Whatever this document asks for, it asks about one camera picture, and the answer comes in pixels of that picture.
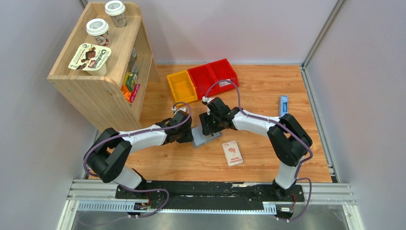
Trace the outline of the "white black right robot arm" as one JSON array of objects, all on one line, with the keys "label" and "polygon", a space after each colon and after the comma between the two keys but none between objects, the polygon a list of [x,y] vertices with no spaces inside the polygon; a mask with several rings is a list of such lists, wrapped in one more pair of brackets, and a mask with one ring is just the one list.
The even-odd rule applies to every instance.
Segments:
[{"label": "white black right robot arm", "polygon": [[280,161],[278,174],[273,180],[273,194],[278,200],[292,195],[299,165],[310,152],[310,136],[294,116],[269,117],[251,113],[239,107],[230,109],[219,97],[203,97],[207,112],[199,115],[202,133],[214,135],[224,129],[247,131],[268,137]]}]

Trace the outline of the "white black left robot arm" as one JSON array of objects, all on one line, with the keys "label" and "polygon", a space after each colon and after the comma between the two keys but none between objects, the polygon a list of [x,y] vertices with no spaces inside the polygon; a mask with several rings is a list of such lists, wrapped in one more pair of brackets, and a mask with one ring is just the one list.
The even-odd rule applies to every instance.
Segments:
[{"label": "white black left robot arm", "polygon": [[152,146],[193,141],[191,115],[185,107],[173,111],[172,118],[144,129],[121,132],[113,128],[104,130],[85,154],[85,167],[90,167],[94,176],[104,183],[115,182],[126,188],[133,198],[142,198],[147,191],[146,185],[138,172],[125,166],[128,156]]}]

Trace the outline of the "grey credit card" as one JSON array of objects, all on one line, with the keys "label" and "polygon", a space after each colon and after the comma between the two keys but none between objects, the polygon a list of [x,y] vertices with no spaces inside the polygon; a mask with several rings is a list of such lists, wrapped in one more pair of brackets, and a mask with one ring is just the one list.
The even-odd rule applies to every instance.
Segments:
[{"label": "grey credit card", "polygon": [[228,82],[228,81],[222,81],[222,82],[219,82],[219,87],[221,88],[221,87],[225,87],[225,86],[227,86],[227,85],[230,85],[230,83]]}]

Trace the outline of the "grey leather card holder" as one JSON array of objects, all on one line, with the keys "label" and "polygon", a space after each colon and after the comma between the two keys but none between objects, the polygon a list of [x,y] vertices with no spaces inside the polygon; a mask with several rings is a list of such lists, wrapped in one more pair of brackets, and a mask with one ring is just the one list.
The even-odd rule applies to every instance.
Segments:
[{"label": "grey leather card holder", "polygon": [[192,146],[194,149],[197,149],[202,145],[205,145],[215,139],[220,138],[222,136],[222,132],[217,132],[214,133],[213,135],[211,134],[204,135],[202,127],[196,126],[192,128],[192,136],[193,136]]}]

